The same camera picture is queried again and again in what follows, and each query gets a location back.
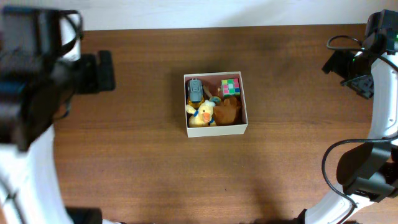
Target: yellow plush duck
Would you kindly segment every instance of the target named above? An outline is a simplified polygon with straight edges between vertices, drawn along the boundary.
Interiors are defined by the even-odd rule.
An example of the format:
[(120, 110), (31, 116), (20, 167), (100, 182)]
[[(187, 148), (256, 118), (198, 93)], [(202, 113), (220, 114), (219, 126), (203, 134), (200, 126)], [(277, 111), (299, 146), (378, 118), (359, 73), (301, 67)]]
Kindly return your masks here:
[(214, 102), (206, 100), (202, 103), (198, 110), (192, 106), (186, 105), (185, 110), (187, 113), (192, 114), (189, 118), (188, 125), (190, 128), (216, 126), (213, 116), (213, 107), (216, 106)]

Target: wooden tabletop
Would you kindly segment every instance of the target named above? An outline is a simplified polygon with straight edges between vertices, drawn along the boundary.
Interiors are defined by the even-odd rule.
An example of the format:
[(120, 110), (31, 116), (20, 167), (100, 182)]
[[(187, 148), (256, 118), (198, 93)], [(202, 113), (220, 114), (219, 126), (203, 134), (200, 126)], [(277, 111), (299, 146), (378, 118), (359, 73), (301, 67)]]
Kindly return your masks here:
[[(87, 32), (83, 52), (112, 51), (117, 89), (76, 96), (56, 123), (65, 204), (100, 207), (126, 223), (249, 223), (291, 219), (329, 191), (328, 146), (365, 138), (372, 103), (321, 68), (328, 38), (363, 38), (364, 25)], [(241, 71), (243, 135), (187, 138), (183, 75)], [(335, 182), (338, 159), (328, 158)], [(398, 200), (356, 214), (395, 223)]]

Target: open box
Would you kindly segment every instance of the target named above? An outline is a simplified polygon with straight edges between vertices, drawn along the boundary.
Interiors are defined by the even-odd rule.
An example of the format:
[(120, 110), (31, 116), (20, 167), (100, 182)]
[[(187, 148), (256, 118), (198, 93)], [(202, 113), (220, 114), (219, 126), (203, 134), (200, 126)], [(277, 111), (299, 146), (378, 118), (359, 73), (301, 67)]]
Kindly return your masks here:
[(241, 89), (240, 100), (242, 103), (242, 120), (241, 124), (234, 124), (229, 126), (209, 126), (200, 128), (189, 128), (188, 119), (191, 116), (185, 113), (185, 124), (187, 127), (187, 134), (189, 138), (203, 137), (203, 136), (221, 136), (229, 134), (243, 134), (248, 126), (248, 115), (246, 111), (246, 101), (244, 99), (244, 89), (241, 72), (218, 72), (218, 73), (202, 73), (202, 74), (188, 74), (184, 75), (184, 103), (187, 104), (187, 82), (192, 78), (197, 78), (202, 81), (203, 85), (221, 86), (221, 80), (237, 78)]

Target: puzzle cube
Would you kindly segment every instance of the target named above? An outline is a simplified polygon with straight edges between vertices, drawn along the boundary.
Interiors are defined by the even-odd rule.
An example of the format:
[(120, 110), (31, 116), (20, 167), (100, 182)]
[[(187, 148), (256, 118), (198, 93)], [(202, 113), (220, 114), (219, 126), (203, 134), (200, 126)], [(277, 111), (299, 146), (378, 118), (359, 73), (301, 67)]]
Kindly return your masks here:
[(239, 96), (241, 94), (241, 89), (239, 87), (238, 79), (234, 78), (222, 80), (221, 91), (223, 92), (223, 98), (228, 98), (229, 96)]

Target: toy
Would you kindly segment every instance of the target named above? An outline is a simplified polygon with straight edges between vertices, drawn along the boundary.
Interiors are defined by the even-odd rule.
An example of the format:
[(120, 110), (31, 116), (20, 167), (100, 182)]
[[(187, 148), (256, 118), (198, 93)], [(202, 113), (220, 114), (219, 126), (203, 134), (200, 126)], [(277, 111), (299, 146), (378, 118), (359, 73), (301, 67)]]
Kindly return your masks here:
[(190, 128), (216, 126), (216, 123), (212, 118), (214, 106), (216, 106), (216, 104), (208, 100), (202, 103), (198, 110), (195, 110), (190, 105), (186, 105), (185, 110), (187, 113), (192, 114), (192, 116), (189, 118), (188, 126)]
[(239, 87), (239, 80), (237, 78), (222, 80), (221, 92), (223, 93), (223, 98), (230, 96), (240, 96), (241, 89)]
[(224, 102), (213, 108), (214, 119), (217, 125), (232, 125), (238, 120), (239, 110), (242, 108), (241, 102), (235, 97), (231, 96), (224, 100)]
[(214, 102), (216, 103), (216, 105), (219, 105), (221, 103), (221, 98), (217, 97), (217, 96), (213, 96), (210, 91), (209, 88), (207, 88), (207, 86), (203, 86), (203, 91), (206, 93), (206, 95), (209, 97), (209, 101), (210, 102)]
[(205, 102), (203, 97), (203, 87), (200, 80), (192, 79), (188, 82), (188, 102), (187, 104), (197, 109)]

